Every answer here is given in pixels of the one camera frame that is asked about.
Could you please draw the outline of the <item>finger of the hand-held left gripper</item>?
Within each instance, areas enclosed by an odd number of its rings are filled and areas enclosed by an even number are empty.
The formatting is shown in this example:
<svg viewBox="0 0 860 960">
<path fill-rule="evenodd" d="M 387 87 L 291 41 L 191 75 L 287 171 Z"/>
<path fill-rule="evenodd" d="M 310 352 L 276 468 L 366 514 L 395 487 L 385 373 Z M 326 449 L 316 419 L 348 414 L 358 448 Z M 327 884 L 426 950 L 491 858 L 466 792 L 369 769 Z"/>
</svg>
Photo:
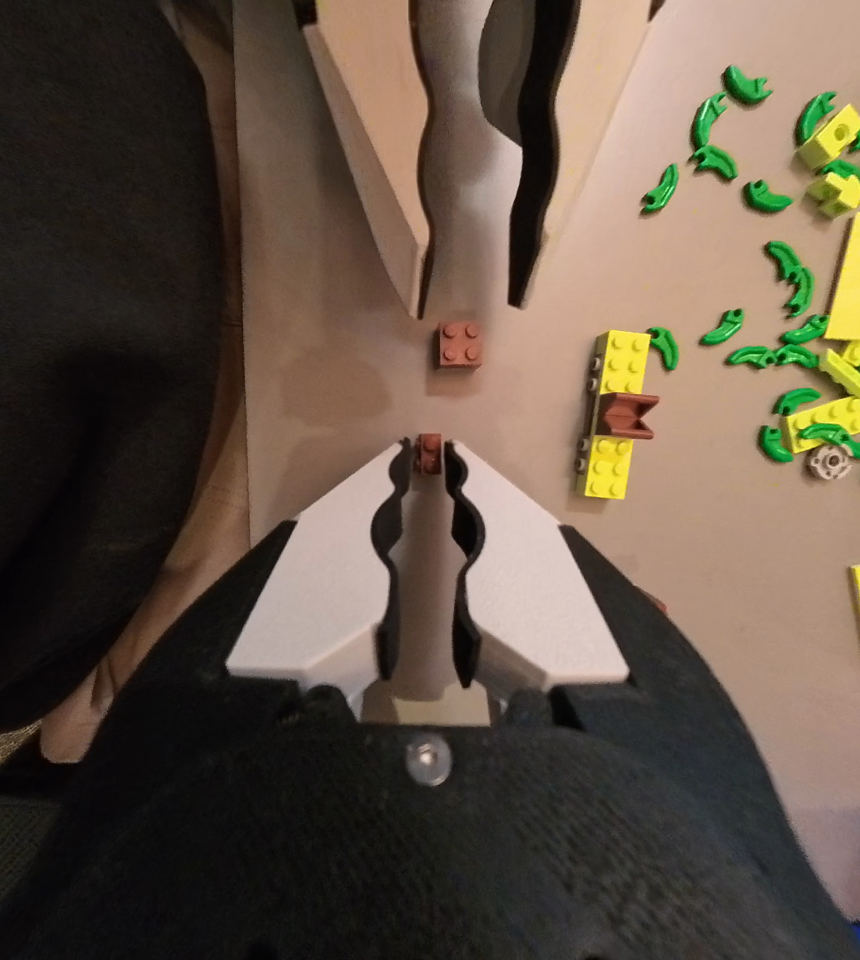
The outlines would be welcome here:
<svg viewBox="0 0 860 960">
<path fill-rule="evenodd" d="M 416 2 L 301 2 L 301 32 L 388 277 L 424 315 L 435 236 L 424 189 L 432 96 Z"/>
<path fill-rule="evenodd" d="M 524 308 L 580 197 L 661 1 L 492 2 L 479 48 L 484 117 L 521 149 L 508 304 Z"/>
</svg>

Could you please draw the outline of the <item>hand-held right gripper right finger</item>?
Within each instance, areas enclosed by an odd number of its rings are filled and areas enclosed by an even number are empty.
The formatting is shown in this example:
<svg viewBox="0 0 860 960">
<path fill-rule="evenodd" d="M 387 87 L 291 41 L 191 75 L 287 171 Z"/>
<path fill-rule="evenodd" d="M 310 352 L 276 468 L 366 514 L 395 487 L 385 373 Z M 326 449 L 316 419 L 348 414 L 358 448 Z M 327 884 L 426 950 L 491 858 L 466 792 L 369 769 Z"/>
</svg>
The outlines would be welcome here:
<svg viewBox="0 0 860 960">
<path fill-rule="evenodd" d="M 461 685 L 506 703 L 522 689 L 625 681 L 626 660 L 557 519 L 460 441 L 444 445 L 444 474 L 464 556 L 452 625 Z"/>
</svg>

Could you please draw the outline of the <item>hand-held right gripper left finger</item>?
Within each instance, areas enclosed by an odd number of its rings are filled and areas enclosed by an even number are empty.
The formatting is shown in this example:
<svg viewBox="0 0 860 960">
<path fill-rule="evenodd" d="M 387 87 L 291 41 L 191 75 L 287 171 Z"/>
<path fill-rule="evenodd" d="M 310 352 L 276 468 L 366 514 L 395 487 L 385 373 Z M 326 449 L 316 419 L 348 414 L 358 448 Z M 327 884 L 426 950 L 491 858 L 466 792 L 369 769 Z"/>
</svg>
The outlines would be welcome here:
<svg viewBox="0 0 860 960">
<path fill-rule="evenodd" d="M 297 516 L 226 661 L 231 674 L 336 687 L 352 710 L 391 676 L 400 597 L 390 552 L 411 473 L 401 439 Z"/>
</svg>

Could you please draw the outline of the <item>yellow and brown lego assembly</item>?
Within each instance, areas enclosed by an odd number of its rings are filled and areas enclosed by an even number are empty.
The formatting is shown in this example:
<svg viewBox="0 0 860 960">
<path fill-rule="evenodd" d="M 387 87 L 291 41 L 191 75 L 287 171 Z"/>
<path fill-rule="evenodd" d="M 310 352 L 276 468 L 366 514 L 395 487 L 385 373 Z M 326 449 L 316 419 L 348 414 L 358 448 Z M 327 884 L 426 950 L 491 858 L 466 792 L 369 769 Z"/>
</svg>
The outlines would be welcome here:
<svg viewBox="0 0 860 960">
<path fill-rule="evenodd" d="M 576 490 L 584 497 L 626 496 L 636 440 L 595 436 L 594 429 L 598 415 L 609 408 L 611 394 L 645 394 L 651 341 L 648 333 L 609 330 L 595 342 L 587 378 L 585 425 L 577 455 Z"/>
</svg>

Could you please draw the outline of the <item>person's black clothing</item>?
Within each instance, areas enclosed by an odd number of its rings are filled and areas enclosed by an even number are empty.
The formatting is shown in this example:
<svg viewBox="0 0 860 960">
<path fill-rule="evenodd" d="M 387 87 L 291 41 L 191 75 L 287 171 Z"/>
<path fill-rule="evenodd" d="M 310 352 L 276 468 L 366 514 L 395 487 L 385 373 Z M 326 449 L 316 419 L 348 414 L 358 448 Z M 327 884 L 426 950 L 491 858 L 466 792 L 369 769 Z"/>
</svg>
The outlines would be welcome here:
<svg viewBox="0 0 860 960">
<path fill-rule="evenodd" d="M 178 535 L 220 221 L 204 81 L 157 2 L 0 2 L 0 732 L 74 691 Z"/>
</svg>

